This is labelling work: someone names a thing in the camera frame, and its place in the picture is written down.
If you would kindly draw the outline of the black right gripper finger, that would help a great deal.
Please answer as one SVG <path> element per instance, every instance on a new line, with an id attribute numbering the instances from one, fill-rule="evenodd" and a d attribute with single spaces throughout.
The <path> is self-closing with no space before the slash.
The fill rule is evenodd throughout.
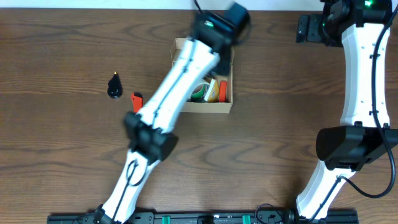
<path id="1" fill-rule="evenodd" d="M 296 32 L 296 43 L 302 43 L 307 41 L 309 20 L 309 15 L 301 15 L 299 17 Z"/>
<path id="2" fill-rule="evenodd" d="M 323 42 L 321 33 L 321 25 L 323 16 L 321 14 L 311 14 L 308 17 L 307 27 L 307 41 L 308 42 Z"/>

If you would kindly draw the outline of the orange stapler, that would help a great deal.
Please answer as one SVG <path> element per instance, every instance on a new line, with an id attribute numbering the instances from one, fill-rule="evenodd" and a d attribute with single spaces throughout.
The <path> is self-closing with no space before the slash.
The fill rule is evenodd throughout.
<path id="1" fill-rule="evenodd" d="M 221 81 L 220 82 L 220 89 L 219 89 L 219 96 L 218 96 L 218 102 L 219 103 L 226 103 L 227 90 L 228 90 L 228 82 L 227 81 Z"/>

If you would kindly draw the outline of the beige masking tape roll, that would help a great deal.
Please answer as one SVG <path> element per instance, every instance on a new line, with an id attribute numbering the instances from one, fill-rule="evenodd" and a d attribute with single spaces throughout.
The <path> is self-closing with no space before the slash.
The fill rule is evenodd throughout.
<path id="1" fill-rule="evenodd" d="M 210 93 L 211 93 L 211 83 L 203 81 L 198 85 L 198 87 L 199 87 L 199 92 L 197 93 L 198 95 L 197 102 L 200 103 L 209 102 Z"/>

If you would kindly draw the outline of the yellow notepad with barcode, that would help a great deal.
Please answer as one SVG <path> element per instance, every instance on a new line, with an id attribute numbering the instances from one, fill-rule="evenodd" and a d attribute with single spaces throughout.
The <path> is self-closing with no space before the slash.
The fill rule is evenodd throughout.
<path id="1" fill-rule="evenodd" d="M 219 93 L 220 93 L 220 88 L 218 82 L 215 79 L 212 79 L 206 91 L 204 101 L 207 103 L 218 102 Z"/>

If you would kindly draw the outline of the green tape roll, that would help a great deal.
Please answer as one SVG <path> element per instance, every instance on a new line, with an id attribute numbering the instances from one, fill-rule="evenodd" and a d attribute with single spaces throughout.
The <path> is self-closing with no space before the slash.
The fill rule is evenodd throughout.
<path id="1" fill-rule="evenodd" d="M 190 101 L 194 103 L 201 103 L 204 100 L 209 85 L 209 83 L 199 84 L 192 92 L 190 96 Z"/>

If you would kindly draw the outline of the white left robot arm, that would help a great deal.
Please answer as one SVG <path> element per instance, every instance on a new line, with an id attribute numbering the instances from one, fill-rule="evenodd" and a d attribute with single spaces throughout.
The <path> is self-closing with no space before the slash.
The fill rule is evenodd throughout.
<path id="1" fill-rule="evenodd" d="M 249 22 L 248 10 L 236 2 L 222 16 L 210 11 L 195 16 L 192 33 L 160 87 L 138 112 L 124 118 L 131 140 L 126 162 L 111 196 L 96 209 L 94 223 L 129 220 L 150 173 L 177 145 L 172 131 L 184 104 L 224 51 L 239 43 Z"/>

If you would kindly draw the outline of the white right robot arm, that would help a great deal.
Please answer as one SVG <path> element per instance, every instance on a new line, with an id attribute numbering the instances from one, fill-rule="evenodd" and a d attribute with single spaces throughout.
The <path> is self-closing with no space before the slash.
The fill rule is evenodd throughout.
<path id="1" fill-rule="evenodd" d="M 345 52 L 345 103 L 340 125 L 317 134 L 317 166 L 285 223 L 353 223 L 355 212 L 333 212 L 330 205 L 344 184 L 363 166 L 387 154 L 396 181 L 392 153 L 397 130 L 391 128 L 385 98 L 385 57 L 397 6 L 391 0 L 325 1 L 321 14 L 298 20 L 296 41 L 341 47 Z"/>

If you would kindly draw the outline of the brown cardboard box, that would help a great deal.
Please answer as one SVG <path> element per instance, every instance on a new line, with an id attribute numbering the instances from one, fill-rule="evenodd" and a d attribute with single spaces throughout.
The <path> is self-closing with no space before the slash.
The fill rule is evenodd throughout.
<path id="1" fill-rule="evenodd" d="M 172 66 L 177 61 L 180 51 L 183 48 L 185 42 L 185 38 L 176 38 L 173 42 L 173 45 L 170 49 Z M 182 112 L 186 113 L 226 113 L 229 114 L 233 105 L 233 61 L 234 61 L 234 49 L 231 49 L 231 62 L 229 66 L 229 75 L 215 75 L 215 79 L 218 84 L 221 81 L 227 82 L 226 89 L 226 101 L 221 103 L 194 103 L 187 102 L 185 103 Z"/>

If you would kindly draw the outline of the orange utility knife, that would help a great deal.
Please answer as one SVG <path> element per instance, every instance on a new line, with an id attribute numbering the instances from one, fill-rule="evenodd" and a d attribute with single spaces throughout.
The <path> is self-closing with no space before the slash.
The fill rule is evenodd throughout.
<path id="1" fill-rule="evenodd" d="M 137 113 L 143 107 L 143 96 L 139 92 L 133 92 L 131 94 L 131 101 L 133 105 L 134 113 Z"/>

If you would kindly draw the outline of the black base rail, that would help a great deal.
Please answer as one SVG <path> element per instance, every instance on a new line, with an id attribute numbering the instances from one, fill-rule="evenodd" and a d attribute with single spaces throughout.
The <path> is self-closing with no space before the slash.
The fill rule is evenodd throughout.
<path id="1" fill-rule="evenodd" d="M 257 212 L 224 213 L 152 213 L 136 212 L 128 224 L 245 224 L 245 223 L 306 223 L 304 218 L 295 218 L 291 210 L 262 209 Z M 330 210 L 325 218 L 312 221 L 323 224 L 359 224 L 356 210 Z"/>

